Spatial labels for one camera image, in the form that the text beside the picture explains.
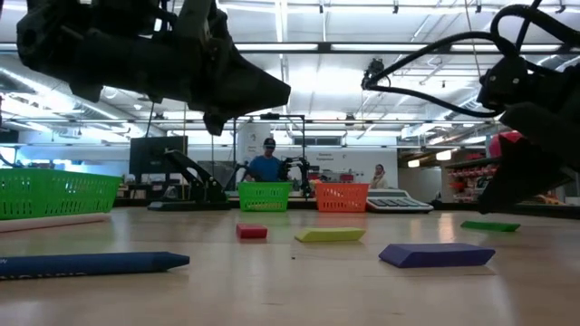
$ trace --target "orange plastic basket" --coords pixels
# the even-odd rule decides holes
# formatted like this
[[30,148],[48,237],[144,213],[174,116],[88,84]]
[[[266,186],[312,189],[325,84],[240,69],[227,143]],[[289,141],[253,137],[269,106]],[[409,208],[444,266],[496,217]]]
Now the orange plastic basket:
[[318,183],[316,204],[321,212],[359,213],[366,210],[369,184]]

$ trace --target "green plastic basket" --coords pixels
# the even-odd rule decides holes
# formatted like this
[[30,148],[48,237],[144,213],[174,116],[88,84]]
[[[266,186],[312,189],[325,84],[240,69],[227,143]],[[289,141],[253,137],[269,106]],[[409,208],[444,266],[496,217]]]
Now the green plastic basket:
[[242,182],[238,186],[239,207],[244,212],[285,212],[289,182]]
[[120,182],[52,169],[0,169],[0,220],[107,213]]

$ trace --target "woman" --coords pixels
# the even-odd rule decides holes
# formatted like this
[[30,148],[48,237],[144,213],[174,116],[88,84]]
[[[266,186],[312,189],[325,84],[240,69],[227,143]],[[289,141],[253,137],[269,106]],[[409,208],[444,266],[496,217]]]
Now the woman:
[[384,176],[384,168],[382,164],[377,164],[374,167],[374,177],[371,181],[371,189],[386,189],[387,188],[387,179]]

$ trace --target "ceiling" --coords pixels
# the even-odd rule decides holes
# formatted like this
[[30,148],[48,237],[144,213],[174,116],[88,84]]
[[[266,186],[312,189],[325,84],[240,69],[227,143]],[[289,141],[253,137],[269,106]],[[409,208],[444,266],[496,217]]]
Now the ceiling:
[[[393,14],[393,3],[399,4],[399,12]],[[219,7],[227,12],[228,28],[236,43],[430,43],[442,37],[469,30],[484,31],[489,27],[494,11],[504,5],[531,1],[468,0],[469,16],[465,13],[464,0],[221,0]],[[560,2],[566,10],[555,14]],[[476,5],[482,10],[476,13]],[[182,1],[175,5],[176,12]],[[549,1],[542,3],[543,10],[568,26],[580,29],[579,1]],[[25,1],[9,0],[0,20],[0,43],[15,41],[15,24],[25,14]],[[502,20],[500,32],[515,40],[521,20],[508,17]],[[530,26],[525,43],[558,43],[556,39]],[[385,66],[401,58],[397,54],[316,54],[316,53],[246,53],[244,56],[254,65],[292,86],[287,108],[274,108],[276,112],[304,114],[311,119],[344,119],[347,113],[359,120],[416,120],[396,124],[363,124],[365,136],[381,130],[400,130],[403,138],[421,135],[435,139],[461,133],[470,135],[482,125],[437,126],[425,125],[421,120],[443,120],[450,112],[423,100],[397,94],[362,91],[363,71],[373,58],[382,59]],[[479,90],[479,75],[492,67],[501,57],[494,54],[439,54],[420,58],[406,66],[396,76],[392,85],[427,92],[457,105],[466,104],[477,109],[473,97]],[[527,55],[532,62],[545,60],[546,55]],[[13,54],[0,55],[0,78],[13,78],[11,87],[19,86],[37,90],[36,95],[14,93],[19,100],[18,112],[3,112],[3,119],[34,118],[50,129],[84,128],[82,123],[42,123],[41,119],[81,117],[104,121],[112,131],[130,128],[127,123],[113,123],[118,119],[143,119],[150,115],[150,102],[140,101],[141,95],[132,91],[105,88],[101,102],[90,103],[71,97],[67,85],[55,79],[31,72],[19,63]],[[155,111],[171,120],[184,118],[184,104],[164,100]],[[185,118],[200,119],[201,114],[187,110]],[[456,120],[473,120],[455,117]],[[167,130],[182,129],[182,123],[165,123],[153,127],[157,135]],[[11,128],[28,129],[28,124],[14,124]],[[331,129],[325,125],[309,129]],[[203,129],[203,124],[186,124],[186,129]]]

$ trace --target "table surface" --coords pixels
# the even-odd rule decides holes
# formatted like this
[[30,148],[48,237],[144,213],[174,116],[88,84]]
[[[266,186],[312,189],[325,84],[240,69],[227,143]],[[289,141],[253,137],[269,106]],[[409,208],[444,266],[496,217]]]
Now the table surface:
[[[472,212],[428,215],[149,212],[110,223],[0,235],[1,255],[170,251],[170,273],[0,283],[2,326],[578,325],[580,222],[489,215],[514,234],[461,229]],[[239,242],[236,223],[267,241]],[[360,243],[301,244],[303,227],[366,228]],[[487,266],[402,270],[380,262],[389,243],[464,242],[497,250]]]

